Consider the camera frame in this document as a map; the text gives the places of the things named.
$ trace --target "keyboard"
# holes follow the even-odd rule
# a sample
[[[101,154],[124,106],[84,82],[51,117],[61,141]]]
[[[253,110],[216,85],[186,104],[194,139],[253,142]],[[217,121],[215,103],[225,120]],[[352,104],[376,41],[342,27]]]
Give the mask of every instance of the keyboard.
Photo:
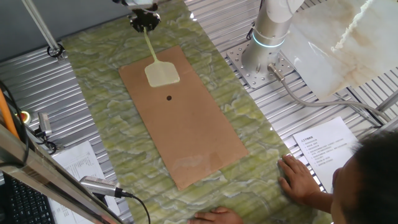
[[[15,224],[55,224],[48,198],[4,174],[8,214]]]

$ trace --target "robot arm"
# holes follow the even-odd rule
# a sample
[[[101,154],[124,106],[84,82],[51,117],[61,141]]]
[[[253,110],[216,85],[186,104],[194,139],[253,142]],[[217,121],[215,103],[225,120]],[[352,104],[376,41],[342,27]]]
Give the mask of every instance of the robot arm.
[[[304,0],[263,0],[268,17],[276,22],[288,21]]]
[[[268,66],[278,63],[278,54],[289,31],[294,12],[304,0],[262,0],[262,7],[242,64],[250,74],[268,74]]]
[[[129,16],[130,25],[138,32],[154,30],[160,23],[160,16],[156,13],[157,0],[112,0],[121,3],[136,15]]]

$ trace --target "green marble mat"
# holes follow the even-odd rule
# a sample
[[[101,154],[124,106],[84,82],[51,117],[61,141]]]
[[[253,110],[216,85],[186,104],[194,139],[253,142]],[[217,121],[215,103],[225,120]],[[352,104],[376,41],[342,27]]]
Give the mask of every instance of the green marble mat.
[[[160,4],[162,22],[150,33],[156,52],[180,45],[248,156],[178,191],[120,79],[118,68],[150,55],[143,34],[127,18],[63,39],[68,58],[124,188],[143,199],[153,223],[185,223],[200,210],[223,205],[249,223],[330,223],[329,215],[296,205],[277,183],[277,160],[289,150],[181,0]],[[144,209],[127,199],[136,223]]]

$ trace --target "spatula head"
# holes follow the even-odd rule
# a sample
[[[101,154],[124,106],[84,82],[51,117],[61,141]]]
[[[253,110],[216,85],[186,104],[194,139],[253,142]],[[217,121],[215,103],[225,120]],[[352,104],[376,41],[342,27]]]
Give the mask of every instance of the spatula head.
[[[154,62],[145,68],[149,85],[158,87],[180,81],[177,69],[170,62]]]

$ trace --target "black hair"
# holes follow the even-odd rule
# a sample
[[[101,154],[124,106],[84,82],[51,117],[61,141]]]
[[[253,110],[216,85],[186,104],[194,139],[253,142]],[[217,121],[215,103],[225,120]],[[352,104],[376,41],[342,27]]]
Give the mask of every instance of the black hair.
[[[360,187],[354,206],[343,207],[349,224],[398,223],[398,131],[370,135],[354,154]]]

